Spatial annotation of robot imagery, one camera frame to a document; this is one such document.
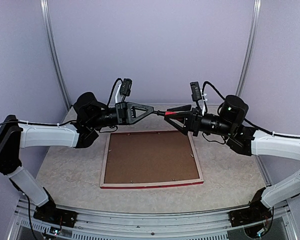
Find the red handled screwdriver tool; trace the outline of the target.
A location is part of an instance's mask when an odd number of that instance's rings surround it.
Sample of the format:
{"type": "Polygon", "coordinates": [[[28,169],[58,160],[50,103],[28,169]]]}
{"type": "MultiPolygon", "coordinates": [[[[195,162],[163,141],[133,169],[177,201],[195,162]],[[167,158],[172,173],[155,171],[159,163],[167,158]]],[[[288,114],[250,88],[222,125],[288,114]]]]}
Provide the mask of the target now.
{"type": "Polygon", "coordinates": [[[189,111],[161,111],[156,110],[153,112],[157,116],[170,119],[181,119],[185,118],[190,112],[189,111]]]}

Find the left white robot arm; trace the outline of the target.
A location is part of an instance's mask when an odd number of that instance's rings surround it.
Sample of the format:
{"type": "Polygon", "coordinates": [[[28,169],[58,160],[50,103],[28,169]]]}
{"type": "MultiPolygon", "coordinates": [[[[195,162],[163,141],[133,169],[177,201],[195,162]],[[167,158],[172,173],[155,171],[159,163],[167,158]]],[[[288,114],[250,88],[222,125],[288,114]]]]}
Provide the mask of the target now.
{"type": "Polygon", "coordinates": [[[15,115],[8,115],[0,124],[0,173],[40,208],[40,214],[51,223],[60,218],[60,211],[48,191],[22,165],[20,149],[85,149],[99,137],[102,128],[134,125],[154,112],[152,106],[125,101],[108,107],[97,101],[92,92],[83,93],[73,108],[76,120],[66,123],[20,121],[15,115]]]}

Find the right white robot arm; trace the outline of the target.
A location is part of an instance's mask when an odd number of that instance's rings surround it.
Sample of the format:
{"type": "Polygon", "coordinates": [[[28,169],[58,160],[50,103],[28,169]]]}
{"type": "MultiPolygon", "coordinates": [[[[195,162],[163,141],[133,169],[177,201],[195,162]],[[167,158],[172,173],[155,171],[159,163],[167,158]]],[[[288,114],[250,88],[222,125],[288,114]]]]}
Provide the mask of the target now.
{"type": "MultiPolygon", "coordinates": [[[[248,108],[241,98],[227,95],[218,115],[202,114],[197,108],[187,106],[169,109],[163,116],[166,122],[184,135],[192,132],[197,136],[202,132],[225,137],[226,145],[240,155],[274,156],[300,161],[300,135],[267,133],[256,127],[244,126],[248,108]]],[[[245,216],[250,222],[256,222],[266,209],[299,194],[300,169],[275,185],[258,190],[245,216]]]]}

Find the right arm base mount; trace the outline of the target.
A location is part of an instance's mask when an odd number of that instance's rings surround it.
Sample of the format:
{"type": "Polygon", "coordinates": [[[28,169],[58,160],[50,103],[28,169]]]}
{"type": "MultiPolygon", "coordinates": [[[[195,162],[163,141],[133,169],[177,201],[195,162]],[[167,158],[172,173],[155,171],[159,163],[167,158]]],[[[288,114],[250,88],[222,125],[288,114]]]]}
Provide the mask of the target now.
{"type": "Polygon", "coordinates": [[[269,207],[266,207],[262,202],[262,193],[266,188],[259,189],[249,202],[247,208],[232,210],[228,213],[230,224],[232,227],[252,224],[273,216],[269,207]]]}

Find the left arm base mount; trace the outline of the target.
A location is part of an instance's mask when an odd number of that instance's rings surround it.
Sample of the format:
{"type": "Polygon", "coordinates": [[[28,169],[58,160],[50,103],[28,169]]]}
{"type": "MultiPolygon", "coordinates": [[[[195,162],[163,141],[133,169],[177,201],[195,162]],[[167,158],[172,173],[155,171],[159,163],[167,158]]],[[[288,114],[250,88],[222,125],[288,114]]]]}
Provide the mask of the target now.
{"type": "Polygon", "coordinates": [[[72,210],[57,208],[49,192],[45,188],[43,189],[48,196],[48,202],[43,206],[35,208],[34,219],[59,225],[60,227],[74,228],[78,213],[72,210]]]}

